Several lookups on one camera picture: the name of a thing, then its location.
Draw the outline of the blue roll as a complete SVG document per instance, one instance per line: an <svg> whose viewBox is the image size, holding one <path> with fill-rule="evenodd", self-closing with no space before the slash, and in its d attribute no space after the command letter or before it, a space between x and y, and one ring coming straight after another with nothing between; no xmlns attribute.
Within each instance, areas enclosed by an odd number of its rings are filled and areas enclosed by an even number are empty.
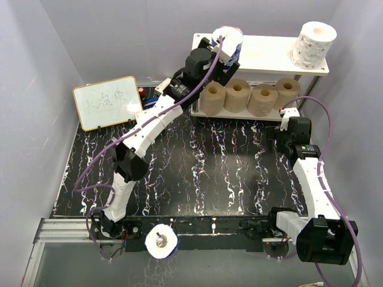
<svg viewBox="0 0 383 287"><path fill-rule="evenodd" d="M174 254L179 247L177 232L166 224L157 224L145 238L145 246L155 259L165 259Z"/></svg>
<svg viewBox="0 0 383 287"><path fill-rule="evenodd" d="M211 34L211 46L213 52L220 47L220 37L223 39L219 62L224 65L224 71L228 71L239 60L244 36L240 28L222 26Z"/></svg>

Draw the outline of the brown roll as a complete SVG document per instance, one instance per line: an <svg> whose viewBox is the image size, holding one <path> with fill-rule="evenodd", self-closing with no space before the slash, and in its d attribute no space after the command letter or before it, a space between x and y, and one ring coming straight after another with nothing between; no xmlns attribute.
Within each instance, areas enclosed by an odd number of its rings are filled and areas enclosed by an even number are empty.
<svg viewBox="0 0 383 287"><path fill-rule="evenodd" d="M225 97L225 88L212 81L200 93L199 109L208 116L217 115L224 107Z"/></svg>
<svg viewBox="0 0 383 287"><path fill-rule="evenodd" d="M259 84L252 89L247 110L255 117L267 117L278 98L276 88L270 84Z"/></svg>
<svg viewBox="0 0 383 287"><path fill-rule="evenodd" d="M278 97L273 108L277 111L289 101L297 98L300 93L300 83L293 78L280 78L276 82L275 88Z"/></svg>
<svg viewBox="0 0 383 287"><path fill-rule="evenodd" d="M224 108L231 113L242 112L248 103L250 85L242 79L232 79L226 86Z"/></svg>

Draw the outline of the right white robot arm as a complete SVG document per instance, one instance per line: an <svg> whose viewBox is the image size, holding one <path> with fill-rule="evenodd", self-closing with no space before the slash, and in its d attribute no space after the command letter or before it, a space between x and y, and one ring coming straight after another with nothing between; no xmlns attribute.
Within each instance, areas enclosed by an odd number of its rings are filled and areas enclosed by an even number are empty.
<svg viewBox="0 0 383 287"><path fill-rule="evenodd" d="M292 209L274 207L269 212L267 231L274 237L285 233L292 239L302 262L344 265L354 246L351 235L358 232L358 227L354 221L346 226L328 198L330 188L326 177L318 171L321 151L310 143L310 119L299 116L296 109L286 109L281 117L281 125L272 132L272 139L299 181L308 216L304 218Z"/></svg>

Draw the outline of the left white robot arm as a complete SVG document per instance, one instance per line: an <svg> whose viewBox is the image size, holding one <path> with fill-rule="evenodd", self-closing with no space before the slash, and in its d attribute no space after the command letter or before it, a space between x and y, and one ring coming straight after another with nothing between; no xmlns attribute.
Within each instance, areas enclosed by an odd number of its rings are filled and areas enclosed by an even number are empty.
<svg viewBox="0 0 383 287"><path fill-rule="evenodd" d="M158 135L195 103L211 81L226 85L240 67L241 41L229 36L202 38L186 58L185 65L172 76L156 104L145 118L111 147L114 177L105 207L97 211L97 229L112 239L120 237L129 197L137 181L148 172L144 161L148 147Z"/></svg>

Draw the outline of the white red-dotted roll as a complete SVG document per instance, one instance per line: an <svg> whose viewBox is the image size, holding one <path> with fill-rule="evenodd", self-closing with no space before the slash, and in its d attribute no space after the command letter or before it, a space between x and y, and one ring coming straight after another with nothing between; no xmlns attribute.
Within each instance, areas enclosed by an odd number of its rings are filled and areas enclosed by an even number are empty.
<svg viewBox="0 0 383 287"><path fill-rule="evenodd" d="M318 69L337 37L332 26L322 22L303 24L290 54L291 62L298 68Z"/></svg>

